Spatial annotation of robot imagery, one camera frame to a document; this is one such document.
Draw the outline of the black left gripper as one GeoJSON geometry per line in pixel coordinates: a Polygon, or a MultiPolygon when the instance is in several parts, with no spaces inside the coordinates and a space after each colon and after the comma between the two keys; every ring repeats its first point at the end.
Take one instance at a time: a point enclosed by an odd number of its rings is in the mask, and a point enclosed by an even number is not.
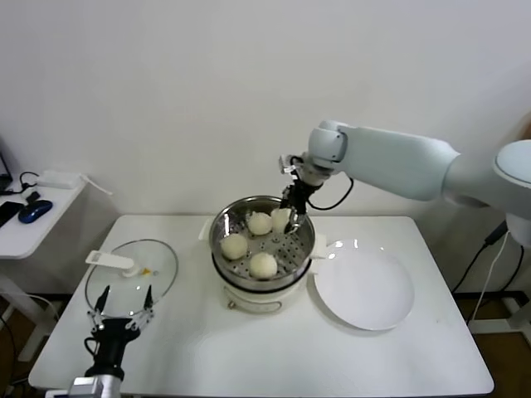
{"type": "Polygon", "coordinates": [[[152,285],[149,285],[143,308],[132,318],[104,319],[109,292],[110,286],[107,285],[97,298],[95,307],[87,312],[92,332],[86,339],[86,350],[92,356],[93,364],[86,375],[108,375],[123,380],[124,370],[121,365],[125,349],[154,318],[152,285]]]}

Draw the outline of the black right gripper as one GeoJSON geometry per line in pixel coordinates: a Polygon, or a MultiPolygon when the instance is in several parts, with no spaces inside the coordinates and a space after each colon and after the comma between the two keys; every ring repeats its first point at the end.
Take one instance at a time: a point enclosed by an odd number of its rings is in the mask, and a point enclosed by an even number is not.
{"type": "Polygon", "coordinates": [[[282,192],[280,209],[290,208],[286,232],[296,232],[305,222],[306,204],[309,198],[320,189],[320,186],[309,185],[305,182],[293,182],[282,192]]]}

